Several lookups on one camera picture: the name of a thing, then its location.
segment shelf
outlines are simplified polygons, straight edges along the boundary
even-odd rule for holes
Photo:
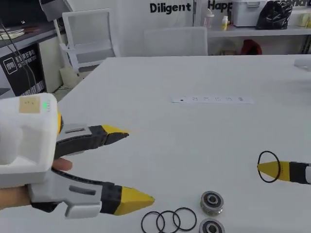
[[[285,30],[256,30],[252,27],[228,26],[227,31],[221,27],[210,28],[207,31],[208,37],[238,37],[238,36],[273,36],[273,35],[311,35],[311,28],[289,26]]]

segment bearing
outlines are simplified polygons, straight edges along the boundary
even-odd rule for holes
[[[225,233],[225,229],[219,221],[207,218],[200,223],[199,233]]]
[[[202,210],[210,215],[216,216],[223,211],[224,199],[219,193],[207,191],[201,196]]]

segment finger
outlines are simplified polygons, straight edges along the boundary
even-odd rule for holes
[[[66,160],[66,159],[57,159],[53,163],[53,168],[57,170],[62,170],[62,171],[68,171],[72,169],[72,162]]]
[[[27,187],[0,189],[0,210],[30,204]]]

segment o-ring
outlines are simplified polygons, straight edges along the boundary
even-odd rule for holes
[[[279,161],[279,159],[278,159],[278,157],[277,157],[276,154],[274,154],[274,153],[271,152],[271,151],[265,150],[265,151],[263,151],[262,153],[260,153],[260,155],[259,155],[259,157],[258,157],[257,167],[258,167],[258,165],[260,164],[261,156],[262,156],[264,153],[272,154],[272,155],[275,157],[275,159],[276,159],[276,161],[277,161],[278,172],[277,172],[276,177],[275,177],[273,180],[271,180],[271,181],[265,180],[265,179],[262,177],[261,172],[260,172],[259,169],[257,168],[258,174],[259,174],[259,177],[262,179],[262,181],[264,181],[264,182],[266,182],[266,183],[273,183],[273,182],[277,181],[278,178],[279,178],[280,175],[281,175],[281,163],[280,163],[280,161]]]
[[[166,233],[166,232],[163,231],[163,230],[164,230],[164,227],[163,227],[162,230],[161,230],[161,229],[159,228],[159,224],[158,224],[158,220],[159,220],[160,216],[161,216],[162,218],[164,218],[164,217],[163,217],[163,214],[165,214],[165,213],[172,213],[172,214],[173,214],[173,218],[174,218],[174,216],[177,216],[178,221],[179,221],[179,225],[177,226],[177,229],[176,229],[175,231],[170,232],[170,233],[176,233],[176,232],[180,229],[181,221],[180,221],[180,217],[178,216],[178,214],[176,214],[176,213],[175,213],[174,211],[172,211],[172,210],[163,211],[163,212],[161,212],[161,213],[158,215],[158,217],[156,218],[156,227],[157,227],[157,229],[160,231],[159,233]]]
[[[144,219],[145,219],[148,215],[151,215],[151,214],[157,214],[157,215],[158,215],[158,218],[159,218],[160,216],[162,217],[162,220],[163,220],[163,228],[160,229],[160,228],[158,227],[158,225],[156,225],[156,226],[158,227],[158,229],[159,229],[159,233],[162,233],[163,230],[164,230],[164,228],[165,228],[165,219],[164,219],[164,217],[163,217],[158,211],[150,211],[150,212],[146,213],[146,214],[144,215],[144,217],[142,217],[142,220],[141,220],[141,223],[140,223],[141,230],[142,230],[144,233],[147,233],[147,232],[145,231],[145,229],[144,229],[143,222],[144,222]]]
[[[194,225],[193,225],[191,228],[189,228],[189,229],[184,229],[184,228],[181,228],[181,227],[180,227],[180,221],[179,221],[179,227],[178,227],[178,225],[177,225],[176,222],[175,222],[174,215],[173,215],[173,223],[174,223],[174,225],[175,225],[176,227],[178,227],[178,228],[180,229],[180,231],[182,231],[182,232],[189,232],[189,231],[191,231],[193,228],[195,228],[195,226],[196,226],[196,223],[197,223],[196,214],[195,214],[195,212],[194,212],[192,209],[189,209],[189,208],[187,208],[187,207],[178,208],[177,210],[175,210],[174,213],[176,214],[176,212],[178,212],[178,211],[180,211],[180,210],[188,210],[188,211],[190,211],[191,213],[193,213],[194,218],[195,218]]]

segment white chair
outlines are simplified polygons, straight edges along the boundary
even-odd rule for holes
[[[68,45],[60,44],[66,64],[79,68],[99,65],[107,57],[120,56],[116,23],[110,9],[63,13]]]
[[[144,56],[207,56],[205,27],[144,31]]]

